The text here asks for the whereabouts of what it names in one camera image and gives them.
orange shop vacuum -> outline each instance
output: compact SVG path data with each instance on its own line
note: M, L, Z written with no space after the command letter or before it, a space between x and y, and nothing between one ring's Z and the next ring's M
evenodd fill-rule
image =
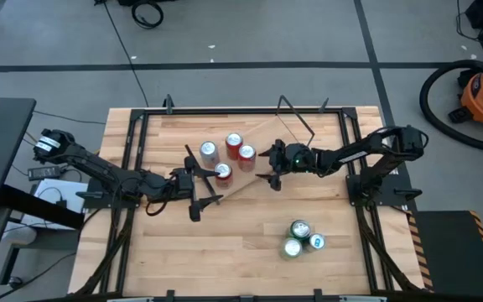
M441 122L431 111L428 104L428 93L434 82L445 73L455 69L461 71L458 84L463 88L460 96L461 107L449 113L449 119L453 123L467 122L470 120L483 123L483 62L478 60L458 60L436 70L425 82L420 91L420 108L426 119L439 131L447 136L467 144L471 147L483 150L483 141L460 133Z

can lid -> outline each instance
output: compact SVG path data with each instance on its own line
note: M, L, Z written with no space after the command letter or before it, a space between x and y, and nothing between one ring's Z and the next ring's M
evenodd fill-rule
M255 148L249 145L243 145L240 147L240 156L244 159L250 159L255 155Z
M322 234L313 234L309 241L310 245L316 249L321 249L325 246L325 237Z
M219 173L217 176L226 178L231 174L231 166L225 163L219 163L216 165L214 171Z
M231 146L237 146L242 143L242 136L238 133L231 133L226 137L226 143L230 144Z
M200 151L206 155L213 154L216 151L216 145L212 142L203 142Z
M297 256L301 253L301 242L294 238L289 238L284 243L284 252L289 256Z
M306 221L294 221L292 233L297 237L307 237L310 234L310 226Z

black metal frame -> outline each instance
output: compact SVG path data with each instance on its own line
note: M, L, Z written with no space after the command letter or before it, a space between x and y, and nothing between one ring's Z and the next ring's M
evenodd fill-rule
M350 143L350 139L348 137L348 130L347 130L347 124L345 119L348 117L351 120L351 126L353 128L354 132L354 137L356 140L361 139L361 130L359 128L359 123L357 120L357 115L356 115L356 109L354 107L332 107L332 108L325 108L325 107L302 107L302 108L293 108L291 104L289 104L288 100L286 100L283 96L281 97L282 101L286 101L287 104L289 105L289 108L285 107L280 107L280 102L277 108L274 107L248 107L248 108L176 108L176 107L169 107L167 109L133 109L131 114L130 114L130 122L128 125L128 131L127 131L127 139L126 139L126 144L124 147L124 155L122 157L122 167L124 169L127 169L128 163L129 163L129 158L130 158L130 153L132 149L132 141L133 141L133 134L135 133L135 127L137 125L137 120L141 119L141 132L139 135L139 141L138 141L138 150L137 150L137 157L136 157L136 162L134 169L141 169L141 164L143 163L143 155L144 155L144 144L146 140L146 134L147 134L147 126L148 126L148 119L151 116L154 115L202 115L202 114L296 114L299 117L299 114L336 114L339 119L339 124L340 124L340 133L342 134L342 143L344 145L347 145ZM305 127L308 128L308 130L311 132L310 127L304 122ZM349 174L355 174L355 167L353 163L348 163L348 173ZM361 161L361 167L366 167L366 161L363 160ZM120 219L120 211L117 211L117 221ZM379 216L377 214L377 209L374 206L371 211L371 219L372 219L372 225L374 228L374 233L377 236L378 241L383 245L384 247L384 241L383 241L383 236L382 236L382 229L381 225L379 222ZM130 225L132 225L133 221L133 216L135 214L135 209L129 209L127 211L127 219L130 219ZM360 217L364 217L364 209L362 207L356 206L356 215L357 215L357 222L360 223ZM113 244L114 238L117 234L117 229L113 228L111 226L110 232L109 232L109 240L108 244L106 247L106 250L109 250ZM129 236L127 240L124 242L122 246L122 253L121 253L121 259L120 259L120 264L118 267L118 273L117 273L117 286L116 286L116 292L121 293L123 291L124 287L124 281L126 278L126 267L127 267L127 260L128 260L128 252L129 252L129 247L130 247L130 238ZM368 278L368 283L370 286L371 292L378 290L377 288L377 280L376 280L376 273L374 269L374 263L372 260L371 256L371 249L370 249L370 244L369 242L362 236L361 234L361 245L363 249L363 257L365 260L365 265L366 265L366 276ZM384 264L382 263L383 267L383 276L385 279L385 285L386 289L388 290L393 290L392 287L392 278L391 274L388 272L388 270L385 268ZM109 283L109 273L110 270L108 269L106 271L106 274L104 275L104 278L101 280L101 287L100 287L100 293L106 293L107 292L107 285ZM332 299L336 300L337 295L327 295L323 296L321 295L321 290L316 289L315 293L319 292L319 297L321 297L322 300L324 299ZM259 299L296 299L296 300L310 300L314 301L316 295L314 296L259 296ZM187 297L188 299L203 299L204 297ZM230 299L239 301L240 297L214 297L213 300L221 299ZM163 297L154 297L154 300L160 300L163 299Z

wooden tabletop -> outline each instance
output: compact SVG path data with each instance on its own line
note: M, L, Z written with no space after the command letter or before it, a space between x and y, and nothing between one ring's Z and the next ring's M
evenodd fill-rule
M377 107L356 109L363 136L382 126ZM114 164L122 162L130 111L111 109L107 119L100 155ZM342 146L337 115L303 116L316 133L311 147ZM223 143L228 133L246 133L269 118L273 116L152 116L143 168L167 175L183 165L185 144L198 156L205 140ZM293 115L281 118L296 139L308 141L309 133L299 120ZM139 128L130 167L135 160ZM351 128L349 134L353 141ZM269 145L274 139L269 138ZM370 156L368 163L377 159ZM170 202L155 217L146 215L143 202L133 223L124 295L165 296L168 289L174 289L179 296L309 295L314 289L322 289L324 294L369 294L356 214L345 187L346 174L346 167L323 179L311 174L288 174L282 177L280 192L271 190L266 181L257 180L222 200L220 206L207 207L197 223L189 219L187 200ZM389 254L409 279L422 287L406 216L387 207L380 207L379 214ZM103 258L110 219L110 211L102 210L81 233L69 292L80 288ZM308 221L316 232L325 235L326 247L285 261L279 256L279 247L289 224L297 219ZM382 288L379 261L372 254ZM114 267L110 289L114 289L117 260Z

black hose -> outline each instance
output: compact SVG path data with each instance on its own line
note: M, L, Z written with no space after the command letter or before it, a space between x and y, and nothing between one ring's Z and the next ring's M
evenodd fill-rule
M150 5L155 10L157 10L158 13L159 13L158 22L149 23L149 22L147 22L147 20L145 18L143 18L143 16L138 15L136 11L137 11L138 7L140 7L141 5ZM152 0L141 0L141 1L135 2L132 5L132 18L133 18L133 21L135 21L135 23L137 25L139 25L141 28L143 28L143 29L154 29L154 28L157 28L164 21L164 11L161 9L161 7L156 2L154 2Z
M452 127L448 126L444 122L441 122L428 104L428 93L434 82L440 78L440 76L444 75L445 73L456 70L459 68L469 68L477 72L483 72L483 62L477 60L458 60L453 63L449 63L445 67L441 67L436 70L425 82L420 90L420 109L423 111L424 116L428 120L429 123L434 125L440 132L444 133L445 135L457 140L458 142L464 143L469 145L473 148L478 148L483 150L483 141L480 141L476 138L472 138L468 135L460 133L454 130Z

